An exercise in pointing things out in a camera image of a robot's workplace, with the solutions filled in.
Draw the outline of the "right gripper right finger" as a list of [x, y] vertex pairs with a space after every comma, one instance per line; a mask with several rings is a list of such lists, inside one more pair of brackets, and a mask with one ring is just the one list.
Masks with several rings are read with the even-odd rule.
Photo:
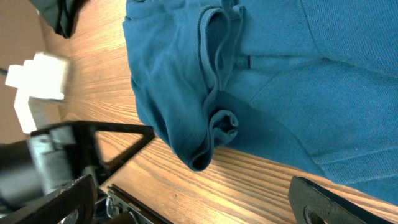
[[288, 198], [300, 224], [391, 224], [304, 177], [292, 177]]

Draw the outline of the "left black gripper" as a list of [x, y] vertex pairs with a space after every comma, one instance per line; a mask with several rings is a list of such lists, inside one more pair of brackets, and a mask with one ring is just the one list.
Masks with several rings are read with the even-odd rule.
[[[97, 131], [142, 137], [111, 161], [103, 162], [95, 139]], [[95, 187], [99, 187], [154, 138], [151, 126], [97, 121], [57, 123], [32, 132], [28, 146], [41, 188], [47, 195], [84, 175], [92, 175]]]

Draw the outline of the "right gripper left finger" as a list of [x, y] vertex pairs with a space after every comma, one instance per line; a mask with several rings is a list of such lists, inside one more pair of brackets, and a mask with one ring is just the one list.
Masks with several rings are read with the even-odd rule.
[[1, 218], [4, 224], [53, 224], [77, 212], [77, 223], [91, 223], [97, 189], [91, 175], [85, 175], [60, 189]]

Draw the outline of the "blue polo shirt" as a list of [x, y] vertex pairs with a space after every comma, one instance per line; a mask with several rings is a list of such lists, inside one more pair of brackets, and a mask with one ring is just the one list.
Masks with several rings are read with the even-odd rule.
[[397, 203], [396, 1], [128, 1], [139, 119], [191, 170], [227, 146]]

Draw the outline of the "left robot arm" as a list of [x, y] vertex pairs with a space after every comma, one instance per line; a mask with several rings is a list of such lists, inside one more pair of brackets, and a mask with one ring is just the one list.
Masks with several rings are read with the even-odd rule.
[[[106, 162], [97, 132], [142, 137]], [[24, 141], [1, 145], [1, 213], [14, 212], [84, 175], [100, 187], [155, 137], [151, 126], [68, 121], [33, 131]]]

